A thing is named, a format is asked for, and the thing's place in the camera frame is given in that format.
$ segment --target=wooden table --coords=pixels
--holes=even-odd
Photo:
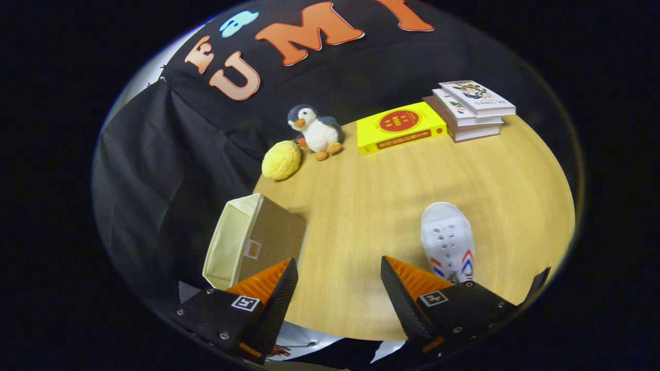
[[[406,339],[380,280],[381,256],[429,269],[420,218],[431,203],[456,205],[472,224],[475,281],[510,301],[559,266],[575,226],[566,177],[518,116],[500,135],[455,144],[444,135],[362,156],[356,124],[344,150],[323,162],[305,151],[300,169],[261,192],[309,224],[286,321],[369,340]]]

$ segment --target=blue cloud cutout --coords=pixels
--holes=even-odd
[[[235,34],[241,27],[257,19],[259,12],[250,12],[242,11],[237,15],[229,18],[222,26],[220,26],[220,31],[222,32],[223,38],[228,38],[229,36]]]

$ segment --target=fabric storage box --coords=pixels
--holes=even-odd
[[[231,200],[211,238],[202,276],[226,290],[291,257],[300,264],[307,226],[260,193]]]

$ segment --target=penguin plush toy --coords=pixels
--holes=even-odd
[[[306,145],[316,152],[316,159],[323,161],[329,154],[341,150],[344,132],[335,118],[319,117],[316,109],[309,104],[299,104],[289,111],[288,123],[301,134],[298,142],[304,139]]]

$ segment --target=black background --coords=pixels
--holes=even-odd
[[[505,43],[567,105],[586,149],[587,215],[566,272],[513,324],[446,369],[645,369],[657,306],[649,289],[655,184],[651,2],[437,2]],[[3,5],[10,149],[8,369],[223,368],[146,309],[100,245],[90,206],[96,136],[134,72],[231,4]],[[14,135],[25,141],[15,141]],[[646,312],[653,310],[651,316]],[[27,320],[18,320],[30,314]]]

